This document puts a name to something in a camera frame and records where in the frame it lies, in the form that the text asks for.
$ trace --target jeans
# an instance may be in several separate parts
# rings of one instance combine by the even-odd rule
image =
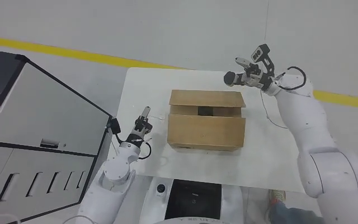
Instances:
[[[323,218],[316,216],[313,211],[286,208],[283,202],[271,206],[269,217],[272,224],[324,224]]]

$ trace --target open cardboard box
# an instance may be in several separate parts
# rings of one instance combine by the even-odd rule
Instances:
[[[179,148],[234,151],[243,147],[240,92],[172,90],[168,143]]]

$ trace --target black cable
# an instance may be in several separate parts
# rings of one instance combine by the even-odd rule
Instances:
[[[299,67],[296,67],[296,66],[291,66],[291,67],[289,67],[287,70],[290,70],[290,69],[292,69],[292,68],[294,68],[294,69],[296,69],[296,70],[298,70],[298,71],[301,72],[301,74],[302,74],[302,76],[303,76],[303,83],[302,83],[301,85],[299,85],[299,86],[295,86],[295,87],[292,87],[292,88],[283,87],[283,86],[278,85],[278,86],[279,86],[281,89],[283,89],[283,90],[297,90],[298,88],[301,88],[301,87],[303,87],[303,86],[306,84],[306,81],[307,81],[306,73],[304,73],[304,71],[303,71],[302,69],[300,69]]]
[[[148,142],[146,142],[145,144],[149,147],[149,154],[145,157],[138,158],[138,160],[145,160],[146,158],[148,158],[150,156],[150,154],[152,154],[152,147],[150,146],[150,144]]]
[[[116,136],[116,139],[117,139],[119,145],[121,145],[123,141],[118,137],[118,134],[115,134],[115,136]]]

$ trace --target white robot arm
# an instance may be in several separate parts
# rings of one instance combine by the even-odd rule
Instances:
[[[254,62],[263,62],[267,73],[257,64],[236,58],[245,72],[228,72],[228,86],[246,85],[260,88],[277,99],[280,115],[295,138],[299,156],[298,168],[305,192],[317,198],[326,224],[358,223],[358,158],[351,151],[342,152],[332,139],[327,117],[313,96],[313,86],[303,76],[281,74],[275,77],[266,44],[252,54]]]
[[[149,112],[149,107],[144,108],[127,140],[115,149],[119,154],[102,164],[82,200],[79,216],[88,217],[94,223],[114,222],[135,177],[135,170],[130,171],[129,165],[138,160],[144,136],[152,130],[148,123]],[[78,218],[76,221],[89,223],[84,218]]]

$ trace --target yellow stripe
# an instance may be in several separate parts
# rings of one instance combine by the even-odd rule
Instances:
[[[132,59],[127,59],[127,58],[114,57],[114,56],[110,56],[110,55],[84,52],[81,50],[71,50],[71,49],[66,49],[66,48],[59,48],[57,46],[33,44],[33,43],[4,39],[4,38],[0,38],[0,46],[20,49],[20,50],[28,50],[31,52],[52,54],[52,55],[56,55],[56,56],[66,57],[66,58],[87,60],[90,62],[109,64],[112,66],[121,66],[121,67],[128,67],[128,68],[141,67],[141,68],[184,69],[184,68],[180,68],[180,67],[165,66],[162,64],[142,62],[139,60],[132,60]],[[314,97],[317,100],[320,100],[323,102],[330,102],[330,103],[340,104],[340,105],[344,105],[344,106],[358,107],[358,97],[357,96],[335,94],[333,92],[325,92],[325,91],[320,91],[320,90],[314,90],[313,93],[314,93]]]
[[[323,102],[330,102],[333,104],[340,104],[344,106],[354,106],[358,108],[358,97],[356,96],[335,94],[333,92],[326,92],[321,90],[314,90],[313,95],[317,100]]]
[[[31,52],[53,54],[56,56],[62,56],[66,58],[75,58],[80,60],[88,60],[90,62],[97,62],[103,64],[109,64],[112,66],[121,67],[141,67],[141,68],[172,68],[172,69],[184,69],[174,66],[165,66],[162,64],[155,64],[150,62],[141,62],[139,60],[132,60],[127,58],[119,58],[104,54],[95,54],[90,52],[84,52],[81,50],[71,50],[66,48],[59,48],[57,46],[47,46],[42,44],[33,44],[17,40],[9,40],[0,38],[0,46],[6,46],[8,48],[16,48],[20,50],[28,50]]]

